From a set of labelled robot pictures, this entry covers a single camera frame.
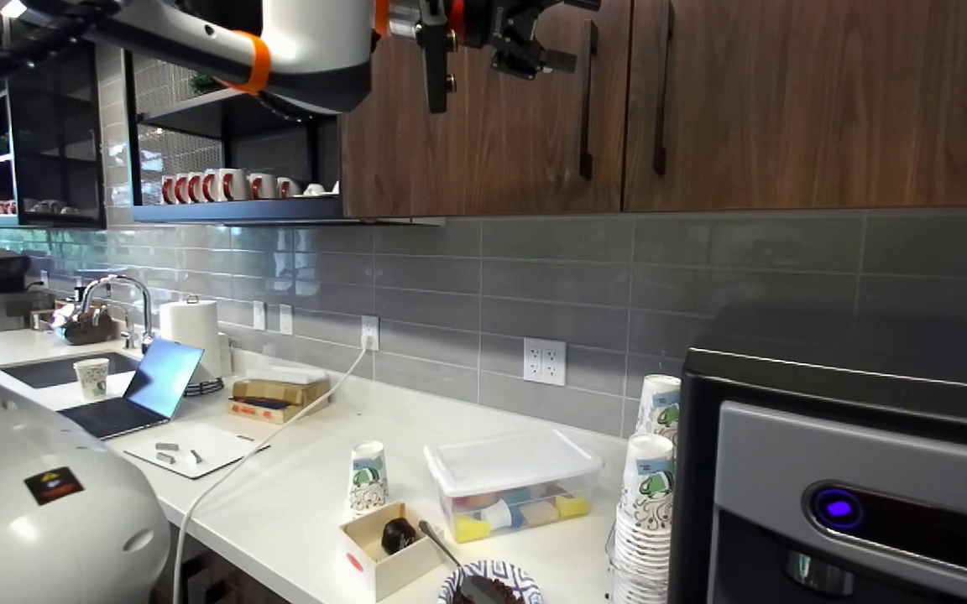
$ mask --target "kitchen counter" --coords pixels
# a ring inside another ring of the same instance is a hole
[[[59,345],[41,332],[0,332],[0,364],[47,354],[110,353],[122,345]],[[264,354],[239,353],[239,373],[256,368],[310,368],[294,363],[270,363]],[[24,391],[51,410],[72,406],[78,387],[25,388],[5,373],[0,387]],[[181,428],[190,421],[225,425],[242,436],[269,436],[274,425],[230,417],[220,395],[189,399],[173,421],[156,428]],[[390,498],[410,503],[419,517],[444,525],[441,495],[423,461],[427,441],[499,436],[514,428],[548,428],[514,411],[495,411],[456,399],[423,395],[369,378],[345,378],[334,403],[288,425],[270,450],[257,453],[228,484],[220,484],[189,523],[189,533],[203,546],[263,579],[284,600],[323,604],[364,604],[371,600],[361,577],[350,565],[339,544],[339,523],[345,517],[350,450],[361,438],[385,441]],[[605,600],[605,541],[611,531],[611,511],[620,484],[624,438],[556,425],[575,441],[599,456],[599,484],[589,517],[504,533],[475,544],[453,544],[464,559],[509,559],[524,565],[548,600]],[[136,436],[110,438],[117,453]],[[184,478],[176,472],[141,461],[172,523],[181,523],[189,503],[220,472],[203,478]],[[410,587],[396,589],[381,604],[423,604],[448,577],[448,565],[437,565]]]

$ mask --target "cabinet door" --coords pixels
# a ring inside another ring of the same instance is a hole
[[[350,213],[542,213],[616,211],[626,82],[626,5],[554,5],[548,46],[577,54],[575,73],[518,80],[490,54],[456,50],[446,115],[427,115],[423,55],[381,39],[369,99],[342,120]]]
[[[967,204],[967,0],[672,5],[668,161],[632,148],[626,209]]]

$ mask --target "gray tile backsplash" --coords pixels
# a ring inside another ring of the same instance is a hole
[[[189,71],[144,55],[136,88],[150,107],[190,97]],[[122,204],[117,54],[99,54],[99,95],[106,204]],[[164,172],[220,161],[219,145],[154,127],[141,127],[141,148],[146,167]],[[310,167],[292,142],[234,153],[264,172]],[[216,298],[234,345],[325,368],[345,368],[360,354],[360,314],[378,314],[381,347],[360,375],[615,436],[633,425],[644,373],[678,373],[688,343],[720,308],[967,319],[967,211],[448,218],[413,227],[136,227],[117,211],[110,231],[0,231],[0,247],[44,256],[59,289],[72,268],[113,263],[144,275],[156,303]],[[250,327],[250,303],[264,303],[269,327]],[[277,332],[277,305],[294,310],[292,335]],[[568,343],[568,387],[520,378],[524,337]]]

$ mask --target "black cabinet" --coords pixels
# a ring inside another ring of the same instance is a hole
[[[131,148],[135,221],[284,225],[342,218],[334,194],[339,123],[257,99],[230,88],[198,91],[200,73],[124,54],[124,110]],[[164,202],[167,177],[242,167],[292,177],[294,196]]]
[[[90,44],[0,80],[0,225],[104,225]]]

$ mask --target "yellow item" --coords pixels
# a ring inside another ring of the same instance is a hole
[[[556,517],[587,517],[589,514],[589,498],[584,498],[584,495],[554,495],[554,511],[556,511]]]
[[[448,533],[453,533],[456,544],[469,544],[469,541],[485,541],[490,525],[482,519],[475,519],[475,517],[456,517]]]

